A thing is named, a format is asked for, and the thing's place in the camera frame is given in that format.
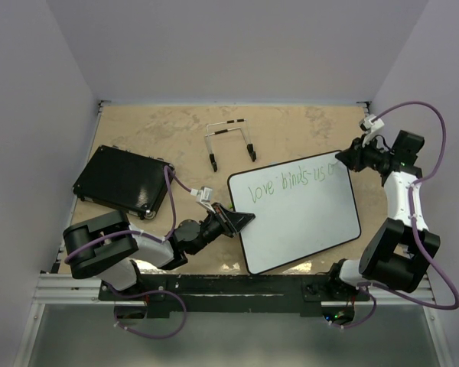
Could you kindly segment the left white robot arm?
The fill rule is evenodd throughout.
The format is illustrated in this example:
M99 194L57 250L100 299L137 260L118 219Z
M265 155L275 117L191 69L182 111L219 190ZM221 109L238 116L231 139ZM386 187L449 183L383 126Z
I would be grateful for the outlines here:
M187 263L188 255L196 255L222 235L239 235L255 218L253 213L214 203L204 220L186 219L170 235L156 237L116 210L63 231L67 250L64 263L70 266L73 278L98 277L126 300L134 300L143 291L136 260L161 270L179 268Z

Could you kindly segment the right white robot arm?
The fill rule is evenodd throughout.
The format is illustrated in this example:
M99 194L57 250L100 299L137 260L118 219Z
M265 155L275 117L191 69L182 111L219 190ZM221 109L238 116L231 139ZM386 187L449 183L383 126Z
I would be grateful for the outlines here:
M368 140L362 135L336 154L351 171L370 168L379 173L388 209L385 222L361 259L339 261L340 272L326 280L325 290L330 298L343 300L353 286L366 281L412 293L425 275L429 262L418 249L415 237L431 257L440 248L441 240L425 224L418 187L413 189L413 202L409 202L409 188L422 177L422 169L415 162L424 143L422 136L401 130L391 148L380 148L376 138Z

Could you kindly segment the white rectangular whiteboard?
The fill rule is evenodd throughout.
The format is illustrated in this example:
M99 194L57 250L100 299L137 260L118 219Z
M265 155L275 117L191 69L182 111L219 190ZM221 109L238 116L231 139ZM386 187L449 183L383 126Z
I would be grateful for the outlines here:
M227 186L234 210L255 215L240 233L250 274L361 235L350 173L335 151L231 174Z

